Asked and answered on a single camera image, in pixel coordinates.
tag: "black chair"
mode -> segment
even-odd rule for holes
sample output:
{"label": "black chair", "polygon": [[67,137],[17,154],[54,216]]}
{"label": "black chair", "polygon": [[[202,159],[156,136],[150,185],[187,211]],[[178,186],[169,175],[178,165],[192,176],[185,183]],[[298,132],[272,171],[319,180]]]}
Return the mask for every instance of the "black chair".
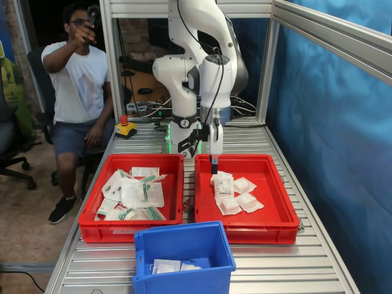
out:
{"label": "black chair", "polygon": [[[27,58],[29,60],[32,72],[34,77],[36,78],[38,87],[40,88],[40,92],[42,95],[42,104],[43,104],[43,113],[39,113],[36,115],[36,119],[38,120],[41,128],[43,130],[43,134],[45,136],[46,141],[49,144],[53,144],[53,117],[55,116],[55,102],[56,102],[56,92],[53,88],[53,84],[51,82],[50,76],[47,71],[43,68],[41,55],[45,47],[40,47],[35,49],[27,54]],[[83,179],[81,182],[81,194],[82,199],[84,199],[86,195],[86,186],[88,181],[88,176],[90,173],[93,173],[91,166],[91,161],[100,160],[102,158],[104,151],[103,150],[87,150],[86,159],[80,163],[80,166],[85,166],[85,171],[83,173]],[[53,186],[58,185],[57,180],[57,170],[51,173],[51,184]]]}
{"label": "black chair", "polygon": [[7,156],[12,143],[15,141],[15,137],[18,134],[18,126],[15,119],[15,111],[17,108],[9,108],[6,101],[4,100],[4,93],[2,88],[2,77],[0,70],[0,175],[13,176],[15,178],[27,179],[28,188],[34,190],[37,184],[34,182],[31,176],[19,173],[17,171],[9,170],[7,167],[22,162],[22,168],[27,170],[30,168],[29,163],[25,157],[13,158],[15,152],[12,155]]}

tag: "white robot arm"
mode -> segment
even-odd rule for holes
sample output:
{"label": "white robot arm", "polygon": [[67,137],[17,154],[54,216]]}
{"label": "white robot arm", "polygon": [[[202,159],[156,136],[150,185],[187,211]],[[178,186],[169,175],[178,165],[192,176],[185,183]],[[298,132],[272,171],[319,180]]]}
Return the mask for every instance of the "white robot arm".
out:
{"label": "white robot arm", "polygon": [[[169,90],[173,105],[167,140],[179,153],[187,150],[191,156],[200,140],[208,140],[216,173],[217,157],[223,150],[222,127],[230,120],[230,95],[246,87],[247,70],[231,21],[215,0],[169,0],[168,16],[170,39],[185,54],[166,55],[153,65],[154,75]],[[213,36],[221,53],[207,55],[197,31]],[[201,97],[202,128],[197,121],[197,96]]]}

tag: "chair wheel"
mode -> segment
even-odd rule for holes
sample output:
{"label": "chair wheel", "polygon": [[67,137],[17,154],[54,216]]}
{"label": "chair wheel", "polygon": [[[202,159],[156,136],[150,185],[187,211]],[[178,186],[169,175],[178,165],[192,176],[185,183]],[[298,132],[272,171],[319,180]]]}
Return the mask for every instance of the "chair wheel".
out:
{"label": "chair wheel", "polygon": [[22,163],[22,169],[28,170],[30,168],[30,164],[28,162],[23,162]]}
{"label": "chair wheel", "polygon": [[58,184],[59,184],[59,182],[57,182],[57,179],[51,179],[50,182],[51,182],[51,185],[52,185],[53,187],[56,187],[56,186],[58,186]]}
{"label": "chair wheel", "polygon": [[29,183],[27,184],[27,188],[28,188],[29,190],[35,190],[36,187],[37,187],[37,184],[36,184],[36,182],[34,182],[34,181],[31,181],[31,182],[29,182]]}

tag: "black sneaker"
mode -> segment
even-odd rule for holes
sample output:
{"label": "black sneaker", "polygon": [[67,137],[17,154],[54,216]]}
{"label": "black sneaker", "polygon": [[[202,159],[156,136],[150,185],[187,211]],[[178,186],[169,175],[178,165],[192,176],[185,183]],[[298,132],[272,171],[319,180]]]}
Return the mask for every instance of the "black sneaker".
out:
{"label": "black sneaker", "polygon": [[76,196],[68,200],[63,196],[60,202],[56,204],[55,210],[50,214],[49,223],[58,224],[61,222],[77,202],[78,198]]}

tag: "man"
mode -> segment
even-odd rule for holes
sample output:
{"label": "man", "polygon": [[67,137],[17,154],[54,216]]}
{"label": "man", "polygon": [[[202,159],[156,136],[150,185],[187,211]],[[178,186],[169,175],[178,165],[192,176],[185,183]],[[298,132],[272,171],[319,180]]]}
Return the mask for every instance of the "man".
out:
{"label": "man", "polygon": [[42,52],[42,62],[56,90],[54,145],[57,177],[64,196],[50,214],[57,224],[76,204],[76,169],[86,149],[105,148],[113,132],[113,113],[106,54],[96,43],[84,2],[66,6],[62,21],[68,41],[54,43]]}

